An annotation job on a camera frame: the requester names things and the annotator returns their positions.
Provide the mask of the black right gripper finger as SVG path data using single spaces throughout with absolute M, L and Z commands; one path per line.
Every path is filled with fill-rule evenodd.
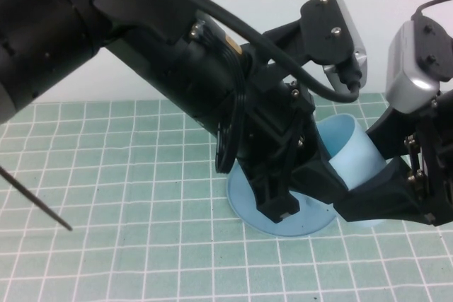
M 389 106 L 366 131 L 384 159 L 408 155 L 408 147 L 418 148 L 415 128 L 418 114 L 404 114 Z
M 423 201 L 408 180 L 408 171 L 405 161 L 393 159 L 333 206 L 348 222 L 383 219 L 433 225 L 436 218 L 423 207 Z

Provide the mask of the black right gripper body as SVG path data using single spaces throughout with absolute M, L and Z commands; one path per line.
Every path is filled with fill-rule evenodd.
M 405 140 L 408 178 L 423 217 L 433 226 L 452 222 L 452 92 L 437 96 L 418 113 Z

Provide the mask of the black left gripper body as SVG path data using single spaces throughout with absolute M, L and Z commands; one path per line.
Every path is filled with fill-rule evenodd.
M 316 153 L 314 100 L 299 79 L 276 64 L 246 73 L 247 106 L 240 166 L 247 175 L 279 175 L 302 167 Z

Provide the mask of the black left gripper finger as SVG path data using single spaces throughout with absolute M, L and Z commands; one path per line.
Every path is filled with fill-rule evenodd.
M 339 202 L 347 194 L 348 187 L 329 163 L 333 152 L 321 138 L 313 118 L 303 133 L 303 146 L 297 148 L 292 169 L 292 188 L 325 204 Z
M 256 208 L 273 223 L 280 223 L 300 210 L 299 201 L 289 192 L 293 164 L 293 161 L 285 161 L 276 168 L 265 163 L 246 166 L 246 178 L 256 199 Z

